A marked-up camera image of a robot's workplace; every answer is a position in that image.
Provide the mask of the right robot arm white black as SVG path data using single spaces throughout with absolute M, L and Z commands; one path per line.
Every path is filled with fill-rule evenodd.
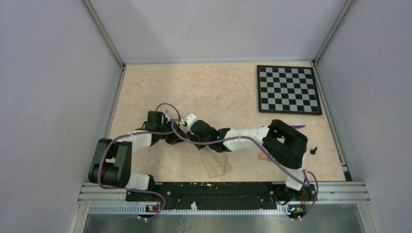
M 181 128 L 190 141 L 216 152 L 260 149 L 286 174 L 285 194 L 291 200 L 298 200 L 309 186 L 302 169 L 308 138 L 281 120 L 251 130 L 217 130 L 203 120 L 186 121 Z

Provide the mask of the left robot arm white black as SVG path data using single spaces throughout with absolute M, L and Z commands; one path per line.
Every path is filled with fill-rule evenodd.
M 132 171 L 132 155 L 156 144 L 159 140 L 175 143 L 169 111 L 149 111 L 141 128 L 114 139 L 101 138 L 97 142 L 88 171 L 91 183 L 104 187 L 137 189 L 143 200 L 154 198 L 156 188 L 150 184 L 152 176 Z

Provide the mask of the beige cloth napkin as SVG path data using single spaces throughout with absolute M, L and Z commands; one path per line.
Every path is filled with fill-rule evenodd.
M 199 150 L 199 154 L 211 179 L 228 173 L 232 168 L 226 152 L 216 152 L 204 147 Z

